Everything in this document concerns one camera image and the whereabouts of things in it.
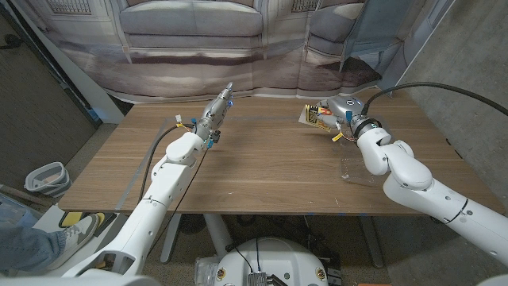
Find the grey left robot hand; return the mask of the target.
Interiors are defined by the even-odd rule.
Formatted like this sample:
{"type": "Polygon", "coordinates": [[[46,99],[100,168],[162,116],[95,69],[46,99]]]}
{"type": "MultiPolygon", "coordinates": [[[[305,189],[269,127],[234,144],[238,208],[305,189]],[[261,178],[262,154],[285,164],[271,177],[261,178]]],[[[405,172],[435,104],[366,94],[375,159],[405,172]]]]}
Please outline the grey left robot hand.
{"type": "Polygon", "coordinates": [[[222,125],[224,118],[233,105],[233,82],[229,82],[219,95],[208,103],[193,132],[206,141],[222,125]]]}

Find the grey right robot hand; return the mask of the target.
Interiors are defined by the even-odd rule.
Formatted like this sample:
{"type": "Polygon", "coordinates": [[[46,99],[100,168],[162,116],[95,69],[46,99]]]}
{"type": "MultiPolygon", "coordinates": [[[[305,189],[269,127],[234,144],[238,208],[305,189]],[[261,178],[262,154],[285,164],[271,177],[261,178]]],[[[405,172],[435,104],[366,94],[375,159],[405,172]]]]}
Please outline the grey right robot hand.
{"type": "Polygon", "coordinates": [[[367,115],[362,115],[364,104],[353,96],[334,96],[323,99],[317,104],[317,118],[327,127],[340,129],[350,128],[351,137],[358,139],[370,129],[380,128],[381,122],[367,115]]]}

